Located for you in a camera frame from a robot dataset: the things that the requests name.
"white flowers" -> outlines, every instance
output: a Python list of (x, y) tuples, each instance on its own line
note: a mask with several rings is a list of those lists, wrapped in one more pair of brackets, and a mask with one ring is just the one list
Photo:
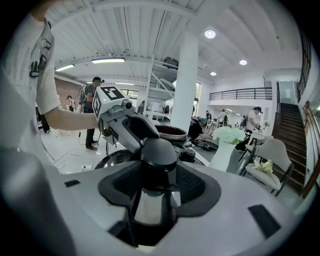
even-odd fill
[(238, 128), (230, 128), (227, 126), (220, 127), (213, 132), (213, 138), (221, 142), (225, 142), (232, 145), (237, 145), (238, 143), (244, 141), (248, 134)]
[(264, 127), (270, 126), (270, 123), (268, 120), (264, 120)]
[(262, 162), (262, 163), (255, 162), (253, 168), (257, 169), (258, 171), (261, 171), (265, 174), (271, 174), (273, 171), (272, 166), (273, 166), (273, 163), (269, 159), (267, 162)]

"floor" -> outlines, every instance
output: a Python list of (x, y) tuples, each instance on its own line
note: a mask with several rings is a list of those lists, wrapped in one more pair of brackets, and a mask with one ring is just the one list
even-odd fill
[[(86, 147), (84, 146), (87, 134), (86, 130), (81, 131), (80, 138), (79, 131), (71, 131), (69, 133), (68, 131), (51, 129), (49, 134), (45, 134), (42, 130), (40, 130), (40, 133), (42, 142), (47, 150), (48, 159), (63, 175), (93, 170), (98, 162), (107, 155), (106, 141), (103, 137), (99, 139), (99, 145), (96, 145), (98, 148), (97, 151), (86, 151)], [(94, 134), (95, 140), (98, 139), (99, 134), (100, 132), (97, 129)], [(122, 149), (124, 149), (124, 147), (117, 143), (117, 148), (109, 144), (108, 150), (110, 154)], [(198, 147), (194, 147), (193, 149), (208, 162), (210, 162), (215, 155), (215, 151), (208, 152)], [(239, 162), (240, 157), (241, 153), (237, 151), (232, 152), (227, 172), (234, 174), (239, 172), (243, 164), (243, 161)], [(270, 189), (263, 184), (261, 184), (261, 186), (270, 191)], [(284, 187), (277, 198), (298, 213), (303, 213), (305, 209), (308, 208), (308, 206), (301, 206), (303, 201), (287, 186)]]

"brick wall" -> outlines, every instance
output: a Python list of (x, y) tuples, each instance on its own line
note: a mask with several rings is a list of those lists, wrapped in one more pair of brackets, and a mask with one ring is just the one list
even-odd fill
[(75, 107), (77, 107), (79, 103), (79, 90), (81, 86), (75, 83), (63, 81), (57, 78), (55, 78), (54, 80), (56, 85), (56, 92), (60, 96), (61, 106), (64, 108), (66, 105), (69, 105), (67, 96), (71, 95), (72, 99), (75, 101)]

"wooden stairs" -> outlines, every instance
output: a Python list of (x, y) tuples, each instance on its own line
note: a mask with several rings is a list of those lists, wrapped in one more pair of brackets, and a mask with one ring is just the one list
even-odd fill
[[(294, 164), (287, 184), (300, 195), (304, 188), (307, 162), (305, 127), (297, 105), (281, 103), (280, 113), (280, 126), (273, 136), (285, 144), (288, 157)], [(278, 178), (284, 175), (280, 171), (274, 174)]]

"chair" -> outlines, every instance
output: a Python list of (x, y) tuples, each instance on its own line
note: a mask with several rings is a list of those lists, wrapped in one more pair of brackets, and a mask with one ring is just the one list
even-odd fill
[(252, 150), (254, 149), (254, 147), (256, 146), (256, 145), (262, 145), (263, 143), (265, 143), (267, 140), (269, 140), (269, 139), (273, 139), (274, 137), (273, 136), (267, 136), (267, 137), (265, 137), (264, 139), (256, 139), (256, 138), (253, 138), (252, 140), (251, 140), (251, 142), (250, 142), (250, 145), (245, 145), (245, 148), (246, 148), (246, 150), (245, 150), (245, 152), (243, 153), (243, 155), (240, 157), (240, 159), (239, 159), (239, 162), (241, 161), (241, 159), (242, 158), (244, 158), (244, 156), (245, 156), (245, 154), (247, 153), (247, 152), (249, 152), (249, 153), (251, 153), (252, 152)]
[[(283, 177), (279, 179), (273, 173), (269, 175), (255, 169), (253, 164), (255, 157), (261, 158), (260, 162), (263, 160), (272, 160), (273, 169), (281, 170), (284, 173)], [(269, 138), (263, 145), (253, 148), (240, 175), (250, 174), (260, 183), (270, 187), (272, 189), (271, 193), (277, 191), (275, 196), (278, 196), (291, 176), (293, 169), (294, 165), (287, 155), (285, 144), (281, 140)]]

